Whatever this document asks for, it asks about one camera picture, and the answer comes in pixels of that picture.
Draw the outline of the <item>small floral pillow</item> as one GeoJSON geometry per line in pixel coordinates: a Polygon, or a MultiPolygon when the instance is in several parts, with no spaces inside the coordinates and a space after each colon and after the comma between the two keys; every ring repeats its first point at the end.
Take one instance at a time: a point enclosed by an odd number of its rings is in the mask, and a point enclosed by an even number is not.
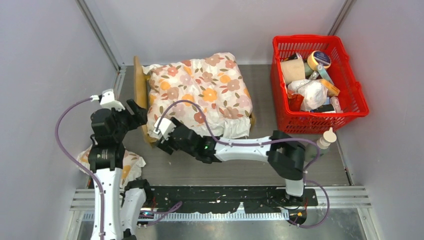
{"type": "MultiPolygon", "coordinates": [[[[86,150],[82,151],[77,156],[77,161],[81,163],[84,167],[90,168],[90,164],[88,161],[88,156],[92,145],[90,145],[86,150]]],[[[123,169],[122,175],[120,179],[120,188],[123,189],[127,186],[127,184],[138,177],[142,176],[142,168],[146,165],[146,162],[143,157],[140,155],[125,150],[124,158],[123,158],[123,169]]]]}

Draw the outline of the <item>wooden pet bed frame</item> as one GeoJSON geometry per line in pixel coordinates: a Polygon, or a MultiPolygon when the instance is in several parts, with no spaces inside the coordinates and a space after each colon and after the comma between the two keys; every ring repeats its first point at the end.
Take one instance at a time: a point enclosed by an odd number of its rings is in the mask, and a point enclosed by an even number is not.
{"type": "MultiPolygon", "coordinates": [[[[134,83],[134,100],[135,102],[144,109],[149,109],[149,90],[148,90],[148,81],[149,77],[145,76],[143,71],[143,66],[140,63],[139,57],[133,57],[134,65],[134,74],[133,74],[133,83],[134,83]]],[[[157,141],[155,138],[152,138],[148,135],[147,125],[142,125],[140,127],[144,141],[149,144],[152,148],[157,141]]]]}

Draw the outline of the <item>large floral cushion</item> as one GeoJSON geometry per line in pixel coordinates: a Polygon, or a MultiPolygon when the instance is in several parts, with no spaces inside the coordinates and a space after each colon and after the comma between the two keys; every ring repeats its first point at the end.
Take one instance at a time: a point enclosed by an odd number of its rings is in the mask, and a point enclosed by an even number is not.
{"type": "Polygon", "coordinates": [[[143,67],[149,76],[147,132],[155,122],[174,117],[199,135],[248,137],[253,104],[236,58],[219,52],[165,65],[143,67]]]}

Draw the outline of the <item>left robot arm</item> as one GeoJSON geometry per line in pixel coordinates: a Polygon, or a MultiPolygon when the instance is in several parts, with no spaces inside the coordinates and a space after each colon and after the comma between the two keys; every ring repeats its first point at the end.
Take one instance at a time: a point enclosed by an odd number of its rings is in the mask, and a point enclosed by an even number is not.
{"type": "Polygon", "coordinates": [[[92,240],[135,240],[140,208],[148,207],[154,199],[148,181],[135,179],[124,191],[128,199],[120,203],[126,150],[123,140],[127,132],[147,123],[145,108],[133,99],[126,103],[128,108],[101,108],[90,117],[93,133],[88,162],[95,194],[92,240]]]}

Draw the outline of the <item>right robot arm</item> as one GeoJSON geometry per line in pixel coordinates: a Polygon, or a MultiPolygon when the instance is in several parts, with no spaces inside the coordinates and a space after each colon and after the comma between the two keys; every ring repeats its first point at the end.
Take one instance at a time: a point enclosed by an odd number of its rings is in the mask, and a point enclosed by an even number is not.
{"type": "Polygon", "coordinates": [[[233,160],[267,163],[284,179],[288,203],[299,205],[306,197],[305,147],[282,131],[275,130],[271,136],[255,139],[202,136],[172,117],[158,119],[153,132],[159,138],[157,147],[169,155],[183,151],[205,164],[233,160]]]}

